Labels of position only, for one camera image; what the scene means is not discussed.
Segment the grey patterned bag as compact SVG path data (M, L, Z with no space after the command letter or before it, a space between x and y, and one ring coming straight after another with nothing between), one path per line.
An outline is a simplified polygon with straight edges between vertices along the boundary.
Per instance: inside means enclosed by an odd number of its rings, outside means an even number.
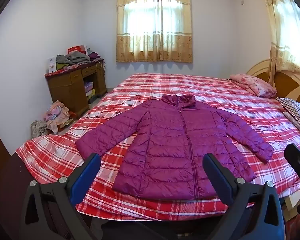
M47 129L47 123L45 121L34 121L31 124L31 139L47 135L48 129Z

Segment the boxes in desk shelf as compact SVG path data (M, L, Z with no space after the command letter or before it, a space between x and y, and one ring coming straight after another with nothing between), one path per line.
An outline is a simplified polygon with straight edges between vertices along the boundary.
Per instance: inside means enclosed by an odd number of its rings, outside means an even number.
M84 84L84 88L85 88L85 94L86 94L88 103L91 104L96 99L96 92L94 89L93 82L86 82Z

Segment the purple puffer jacket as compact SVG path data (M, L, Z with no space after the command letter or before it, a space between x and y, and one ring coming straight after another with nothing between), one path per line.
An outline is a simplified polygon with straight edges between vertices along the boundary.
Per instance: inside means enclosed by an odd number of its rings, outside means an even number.
M260 161L270 146L242 118L199 102L192 95L163 95L122 112L76 141L83 159L103 155L133 137L113 183L113 190L136 198L198 200L216 195L204 169L211 153L236 177L255 179L237 148L241 144Z

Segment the pink floral pillow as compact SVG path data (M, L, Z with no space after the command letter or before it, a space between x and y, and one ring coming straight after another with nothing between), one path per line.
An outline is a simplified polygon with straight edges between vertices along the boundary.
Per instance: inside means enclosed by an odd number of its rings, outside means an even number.
M277 90L258 77L247 74L230 75L230 81L260 98L275 98Z

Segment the grey folded clothes pile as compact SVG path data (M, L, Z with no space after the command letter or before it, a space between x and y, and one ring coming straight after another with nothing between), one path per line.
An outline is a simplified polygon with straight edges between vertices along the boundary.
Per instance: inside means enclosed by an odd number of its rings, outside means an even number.
M59 64L76 65L88 61L90 61L90 57L79 51L67 55L57 55L56 57L56 63Z

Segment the side window curtain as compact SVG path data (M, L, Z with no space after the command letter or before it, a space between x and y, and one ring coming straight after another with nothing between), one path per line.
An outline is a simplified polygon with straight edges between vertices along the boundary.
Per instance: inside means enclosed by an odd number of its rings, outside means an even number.
M300 8L294 0L266 0L271 29L269 83L277 72L300 74Z

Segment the striped pillow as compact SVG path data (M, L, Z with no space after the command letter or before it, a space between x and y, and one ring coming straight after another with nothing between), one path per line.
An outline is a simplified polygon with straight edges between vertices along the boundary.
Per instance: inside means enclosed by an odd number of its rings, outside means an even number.
M289 98L276 98L285 109L283 114L300 131L300 103Z

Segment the purple folded clothes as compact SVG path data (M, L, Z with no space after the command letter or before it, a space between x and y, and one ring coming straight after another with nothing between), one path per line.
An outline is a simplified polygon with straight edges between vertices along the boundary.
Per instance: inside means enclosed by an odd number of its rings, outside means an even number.
M90 61L96 61L101 58L97 52L92 52L88 56L90 57Z

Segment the white card box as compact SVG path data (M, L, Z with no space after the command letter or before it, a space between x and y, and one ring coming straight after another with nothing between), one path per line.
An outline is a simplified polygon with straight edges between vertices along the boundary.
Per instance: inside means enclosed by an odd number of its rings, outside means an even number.
M53 73L57 71L56 57L49 58L47 60L47 63L48 63L49 73Z

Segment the red box on desk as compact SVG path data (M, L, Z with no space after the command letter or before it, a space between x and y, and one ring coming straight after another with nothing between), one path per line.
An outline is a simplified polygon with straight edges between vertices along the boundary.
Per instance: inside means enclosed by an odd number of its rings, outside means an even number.
M73 46L73 47L70 47L70 48L67 49L68 54L72 54L74 52L80 52L80 53L83 53L83 54L87 54L85 45Z

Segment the red plaid bed cover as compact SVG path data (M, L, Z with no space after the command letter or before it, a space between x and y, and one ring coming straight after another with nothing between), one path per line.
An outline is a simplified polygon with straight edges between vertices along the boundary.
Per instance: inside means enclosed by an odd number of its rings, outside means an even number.
M203 170L212 153L235 177L299 189L284 157L300 131L276 99L228 79L133 74L63 135L25 142L17 155L40 183L68 176L92 153L101 168L79 212L113 220L193 220L226 206Z

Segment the beige window curtain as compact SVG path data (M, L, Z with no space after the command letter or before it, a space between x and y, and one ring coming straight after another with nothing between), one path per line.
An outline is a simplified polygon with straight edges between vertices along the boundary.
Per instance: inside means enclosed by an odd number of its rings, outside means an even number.
M191 0L117 0L116 60L193 61Z

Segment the wooden headboard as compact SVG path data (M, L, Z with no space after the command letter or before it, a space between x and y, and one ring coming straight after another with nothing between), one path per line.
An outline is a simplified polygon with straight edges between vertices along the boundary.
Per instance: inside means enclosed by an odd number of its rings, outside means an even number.
M269 65L270 60L261 61L254 65L247 74L267 82ZM277 90L277 97L293 99L300 103L300 73L286 70L275 73L273 87Z

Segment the pink clothes heap on floor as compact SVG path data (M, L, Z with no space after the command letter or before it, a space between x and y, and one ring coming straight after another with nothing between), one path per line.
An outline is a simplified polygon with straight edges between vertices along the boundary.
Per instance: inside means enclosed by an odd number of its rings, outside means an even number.
M54 134L58 133L58 126L65 124L70 119L69 109L59 100L55 101L44 115L47 129Z

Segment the brown wooden desk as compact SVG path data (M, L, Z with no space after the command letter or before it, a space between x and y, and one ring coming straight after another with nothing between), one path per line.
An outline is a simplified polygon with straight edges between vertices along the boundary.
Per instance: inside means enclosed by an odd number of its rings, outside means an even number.
M92 82L95 95L101 97L107 92L104 59L45 74L53 102L60 101L77 116L82 116L89 108L85 82Z

